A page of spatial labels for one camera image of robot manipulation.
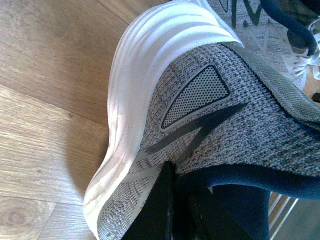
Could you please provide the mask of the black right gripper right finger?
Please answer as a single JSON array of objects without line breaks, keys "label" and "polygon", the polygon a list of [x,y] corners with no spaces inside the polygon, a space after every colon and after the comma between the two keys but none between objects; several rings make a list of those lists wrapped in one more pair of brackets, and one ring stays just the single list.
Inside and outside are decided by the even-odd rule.
[{"label": "black right gripper right finger", "polygon": [[268,240],[270,191],[210,185],[180,176],[174,183],[173,239]]}]

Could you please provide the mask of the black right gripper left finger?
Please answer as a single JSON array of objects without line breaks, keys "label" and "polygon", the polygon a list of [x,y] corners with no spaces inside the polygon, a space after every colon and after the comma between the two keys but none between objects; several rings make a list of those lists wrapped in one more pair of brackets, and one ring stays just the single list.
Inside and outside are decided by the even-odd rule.
[{"label": "black right gripper left finger", "polygon": [[174,215],[174,166],[166,161],[124,240],[171,240]]}]

